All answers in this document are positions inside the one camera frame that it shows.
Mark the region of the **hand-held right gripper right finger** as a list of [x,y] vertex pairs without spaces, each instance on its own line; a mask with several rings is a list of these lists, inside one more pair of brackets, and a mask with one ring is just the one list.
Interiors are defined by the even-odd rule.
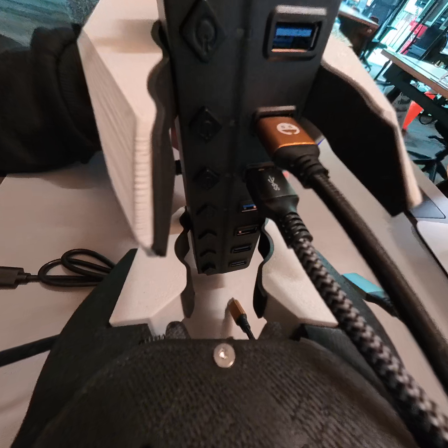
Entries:
[[337,327],[333,314],[272,220],[267,219],[261,228],[257,255],[260,264],[253,308],[259,319],[278,322],[281,328],[302,324]]

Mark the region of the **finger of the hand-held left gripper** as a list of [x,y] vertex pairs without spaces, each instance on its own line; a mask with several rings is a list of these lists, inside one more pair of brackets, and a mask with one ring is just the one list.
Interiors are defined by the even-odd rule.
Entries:
[[303,115],[391,216],[422,202],[395,109],[352,48],[333,34]]
[[149,256],[166,256],[176,163],[173,89],[158,19],[90,19],[77,40],[109,178],[132,233]]

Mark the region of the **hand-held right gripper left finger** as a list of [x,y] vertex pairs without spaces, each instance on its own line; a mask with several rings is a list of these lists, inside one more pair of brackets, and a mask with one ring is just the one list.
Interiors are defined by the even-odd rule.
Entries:
[[189,215],[181,207],[171,217],[166,256],[137,250],[111,314],[111,326],[146,324],[151,333],[165,333],[169,323],[190,318],[195,291],[186,261],[189,252]]

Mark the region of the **black usb hub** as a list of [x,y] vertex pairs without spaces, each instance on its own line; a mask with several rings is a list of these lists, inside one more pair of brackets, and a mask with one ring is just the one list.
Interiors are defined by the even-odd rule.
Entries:
[[199,274],[249,266],[262,222],[243,174],[268,161],[256,115],[301,115],[340,3],[158,1]]

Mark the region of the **black cable orange plug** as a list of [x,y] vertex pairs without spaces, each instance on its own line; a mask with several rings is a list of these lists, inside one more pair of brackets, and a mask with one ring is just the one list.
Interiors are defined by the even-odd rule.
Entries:
[[333,184],[319,160],[318,145],[288,115],[262,116],[255,122],[255,130],[274,164],[293,174],[303,187],[311,188],[343,227],[447,392],[447,338],[371,227]]

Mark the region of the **person's left forearm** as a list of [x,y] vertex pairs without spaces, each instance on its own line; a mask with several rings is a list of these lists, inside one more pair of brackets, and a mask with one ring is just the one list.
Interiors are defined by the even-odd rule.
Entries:
[[102,150],[77,38],[81,26],[32,33],[29,47],[1,35],[1,176],[88,163]]

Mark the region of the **black office chair base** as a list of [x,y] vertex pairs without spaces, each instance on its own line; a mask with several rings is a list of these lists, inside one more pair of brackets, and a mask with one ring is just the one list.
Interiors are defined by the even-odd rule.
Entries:
[[435,182],[437,175],[440,175],[443,181],[447,181],[447,170],[443,165],[443,160],[448,156],[447,141],[444,138],[435,135],[429,136],[428,138],[442,143],[444,149],[437,152],[433,157],[411,150],[408,150],[407,152],[413,157],[413,162],[416,165],[422,166],[421,170],[429,175],[429,180],[431,182]]

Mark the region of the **orange traffic cone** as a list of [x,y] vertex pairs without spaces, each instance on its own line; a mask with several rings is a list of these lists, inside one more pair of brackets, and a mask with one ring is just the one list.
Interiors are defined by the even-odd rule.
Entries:
[[407,131],[409,125],[414,121],[417,116],[423,111],[423,107],[417,104],[415,101],[411,101],[409,109],[406,112],[406,116],[402,125],[402,130]]

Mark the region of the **grey laptop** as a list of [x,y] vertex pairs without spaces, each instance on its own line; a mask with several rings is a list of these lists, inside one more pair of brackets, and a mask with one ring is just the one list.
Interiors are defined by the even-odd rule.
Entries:
[[422,192],[423,201],[409,212],[417,234],[440,267],[448,272],[448,209],[447,197],[430,197]]

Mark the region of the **wooden background table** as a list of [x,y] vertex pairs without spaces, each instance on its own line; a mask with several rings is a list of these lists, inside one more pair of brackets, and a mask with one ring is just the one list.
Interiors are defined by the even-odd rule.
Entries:
[[417,81],[429,87],[434,93],[448,98],[447,70],[388,49],[383,49],[381,55],[390,62],[384,72],[384,79],[395,88],[401,84],[411,87],[411,82]]
[[343,2],[339,6],[338,18],[340,32],[348,39],[354,53],[360,58],[378,31],[378,23]]

